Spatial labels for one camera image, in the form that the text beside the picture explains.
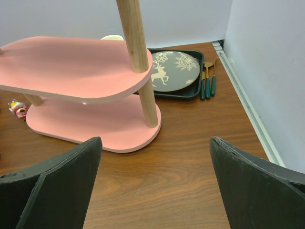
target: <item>white wall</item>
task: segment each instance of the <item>white wall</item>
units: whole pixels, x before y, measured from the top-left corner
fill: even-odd
[[[305,173],[305,1],[233,0],[225,52],[285,165]]]
[[[223,39],[232,0],[140,0],[150,48]],[[1,0],[0,46],[38,35],[123,35],[115,0]]]

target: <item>dark green tray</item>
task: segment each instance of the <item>dark green tray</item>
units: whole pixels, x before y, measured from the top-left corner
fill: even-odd
[[[178,51],[184,52],[192,57],[196,58],[199,62],[200,73],[199,77],[189,86],[172,92],[154,92],[156,98],[165,98],[165,99],[178,99],[178,100],[191,100],[197,97],[200,92],[200,82],[202,78],[203,72],[203,62],[204,62],[204,54],[200,51],[196,50],[174,50],[174,49],[148,49],[152,54],[156,52],[163,51]]]

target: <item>wooden post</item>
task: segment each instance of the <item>wooden post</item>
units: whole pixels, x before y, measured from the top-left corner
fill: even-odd
[[[116,0],[116,2],[133,71],[143,73],[149,66],[139,0]],[[147,126],[156,127],[158,115],[151,78],[139,90],[139,96]]]
[[[34,105],[40,106],[43,103],[43,100],[40,96],[24,94],[24,96]]]

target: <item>green handle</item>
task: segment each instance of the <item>green handle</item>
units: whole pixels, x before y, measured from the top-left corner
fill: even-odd
[[[205,100],[203,80],[201,80],[201,84],[200,84],[199,97],[200,97],[200,100]]]
[[[205,79],[205,98],[210,99],[211,98],[211,92],[210,92],[210,79],[206,78]]]
[[[215,96],[216,94],[216,76],[212,77],[212,86],[211,86],[211,96]]]

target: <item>gray plate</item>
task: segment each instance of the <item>gray plate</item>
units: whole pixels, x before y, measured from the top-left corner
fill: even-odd
[[[189,54],[176,51],[156,52],[152,55],[153,89],[171,92],[192,84],[200,73],[198,61]]]

